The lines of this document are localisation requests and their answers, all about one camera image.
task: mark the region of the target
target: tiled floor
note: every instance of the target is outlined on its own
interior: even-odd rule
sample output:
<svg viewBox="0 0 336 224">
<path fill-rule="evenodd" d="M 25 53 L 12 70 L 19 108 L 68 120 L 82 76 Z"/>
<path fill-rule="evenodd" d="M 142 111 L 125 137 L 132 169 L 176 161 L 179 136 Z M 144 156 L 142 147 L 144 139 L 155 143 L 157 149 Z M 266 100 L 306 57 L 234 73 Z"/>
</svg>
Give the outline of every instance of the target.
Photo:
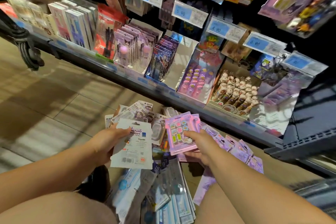
<svg viewBox="0 0 336 224">
<path fill-rule="evenodd" d="M 45 67 L 30 72 L 17 47 L 1 38 L 0 46 L 0 172 L 86 142 L 104 128 L 104 116 L 119 104 L 150 101 L 47 53 L 42 53 Z M 151 102 L 160 112 L 162 105 Z M 280 184 L 319 178 L 250 147 L 263 159 L 265 175 Z M 194 164 L 182 166 L 193 195 L 202 173 Z M 110 169 L 111 180 L 119 171 Z"/>
</svg>

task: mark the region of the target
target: forearm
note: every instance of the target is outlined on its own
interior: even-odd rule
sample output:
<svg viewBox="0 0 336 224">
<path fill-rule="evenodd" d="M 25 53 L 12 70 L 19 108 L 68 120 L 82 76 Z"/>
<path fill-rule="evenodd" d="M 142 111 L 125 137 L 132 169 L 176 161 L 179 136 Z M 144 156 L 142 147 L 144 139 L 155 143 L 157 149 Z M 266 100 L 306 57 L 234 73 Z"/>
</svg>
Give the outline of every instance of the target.
<svg viewBox="0 0 336 224">
<path fill-rule="evenodd" d="M 335 223 L 305 199 L 222 149 L 211 155 L 209 166 L 246 224 Z"/>
<path fill-rule="evenodd" d="M 72 191 L 96 167 L 87 145 L 0 174 L 0 213 L 24 201 L 60 191 Z"/>
</svg>

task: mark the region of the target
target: hand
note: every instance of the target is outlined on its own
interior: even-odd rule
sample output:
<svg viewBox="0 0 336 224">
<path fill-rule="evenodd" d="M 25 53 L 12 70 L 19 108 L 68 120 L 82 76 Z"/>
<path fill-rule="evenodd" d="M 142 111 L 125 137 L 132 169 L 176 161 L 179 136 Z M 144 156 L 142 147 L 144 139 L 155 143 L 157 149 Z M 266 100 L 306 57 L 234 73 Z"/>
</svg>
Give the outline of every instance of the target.
<svg viewBox="0 0 336 224">
<path fill-rule="evenodd" d="M 101 166 L 109 162 L 113 154 L 113 147 L 120 141 L 121 138 L 131 133 L 131 127 L 128 129 L 116 128 L 117 123 L 109 128 L 98 132 L 94 137 L 86 143 L 91 147 L 97 157 L 96 165 Z"/>
<path fill-rule="evenodd" d="M 187 151 L 184 154 L 189 157 L 200 159 L 204 165 L 209 165 L 210 156 L 215 154 L 216 149 L 220 149 L 219 145 L 208 135 L 205 130 L 201 129 L 199 133 L 195 131 L 184 131 L 183 134 L 193 139 L 200 152 Z"/>
</svg>

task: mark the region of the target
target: thigh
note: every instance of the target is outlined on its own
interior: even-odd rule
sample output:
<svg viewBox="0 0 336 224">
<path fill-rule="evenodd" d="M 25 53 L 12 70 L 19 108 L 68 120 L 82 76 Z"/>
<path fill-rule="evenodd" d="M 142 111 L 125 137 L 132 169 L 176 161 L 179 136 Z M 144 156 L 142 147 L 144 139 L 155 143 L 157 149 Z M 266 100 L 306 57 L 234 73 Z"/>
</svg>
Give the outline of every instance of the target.
<svg viewBox="0 0 336 224">
<path fill-rule="evenodd" d="M 245 224 L 220 186 L 215 183 L 205 193 L 195 224 Z"/>
<path fill-rule="evenodd" d="M 75 192 L 59 192 L 21 203 L 0 214 L 6 224 L 116 224 L 104 204 Z"/>
</svg>

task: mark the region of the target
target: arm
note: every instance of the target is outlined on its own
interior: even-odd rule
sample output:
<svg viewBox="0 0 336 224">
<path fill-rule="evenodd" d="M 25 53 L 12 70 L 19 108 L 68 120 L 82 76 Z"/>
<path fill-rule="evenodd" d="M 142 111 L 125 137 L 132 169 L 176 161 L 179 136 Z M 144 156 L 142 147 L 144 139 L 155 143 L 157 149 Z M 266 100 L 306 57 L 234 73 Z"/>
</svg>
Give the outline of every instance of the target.
<svg viewBox="0 0 336 224">
<path fill-rule="evenodd" d="M 36 197 L 77 188 L 110 160 L 113 147 L 130 133 L 115 127 L 100 131 L 84 145 L 0 174 L 0 213 Z"/>
<path fill-rule="evenodd" d="M 271 181 L 221 149 L 204 130 L 185 132 L 195 140 L 200 158 L 208 165 L 225 195 L 246 224 L 336 222 L 291 190 Z"/>
</svg>

